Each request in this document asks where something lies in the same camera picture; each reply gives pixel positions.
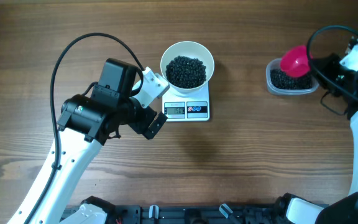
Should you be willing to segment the pink plastic measuring scoop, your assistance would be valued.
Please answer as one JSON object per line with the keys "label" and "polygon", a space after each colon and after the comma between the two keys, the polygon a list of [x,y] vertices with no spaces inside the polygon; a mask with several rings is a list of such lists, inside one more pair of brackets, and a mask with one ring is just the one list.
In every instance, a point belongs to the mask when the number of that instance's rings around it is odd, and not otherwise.
{"label": "pink plastic measuring scoop", "polygon": [[300,78],[310,72],[306,46],[300,45],[289,50],[280,61],[280,69],[292,78]]}

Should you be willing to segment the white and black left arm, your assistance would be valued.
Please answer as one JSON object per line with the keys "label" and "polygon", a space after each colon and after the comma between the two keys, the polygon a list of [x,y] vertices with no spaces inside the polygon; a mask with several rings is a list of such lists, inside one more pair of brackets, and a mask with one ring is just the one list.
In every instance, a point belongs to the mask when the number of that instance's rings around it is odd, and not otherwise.
{"label": "white and black left arm", "polygon": [[167,117],[149,105],[169,88],[149,67],[107,59],[91,96],[77,94],[62,105],[49,155],[10,223],[59,223],[84,171],[108,139],[119,138],[121,125],[146,139],[158,133]]}

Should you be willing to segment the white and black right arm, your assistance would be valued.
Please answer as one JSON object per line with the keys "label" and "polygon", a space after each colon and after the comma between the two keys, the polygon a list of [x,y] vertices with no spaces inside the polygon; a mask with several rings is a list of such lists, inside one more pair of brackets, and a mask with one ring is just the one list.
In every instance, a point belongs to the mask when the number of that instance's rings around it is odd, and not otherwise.
{"label": "white and black right arm", "polygon": [[289,50],[280,68],[293,78],[310,73],[321,87],[344,97],[354,143],[352,182],[347,197],[322,207],[286,194],[277,201],[277,215],[290,223],[358,223],[358,39],[349,42],[344,57],[314,58],[301,45]]}

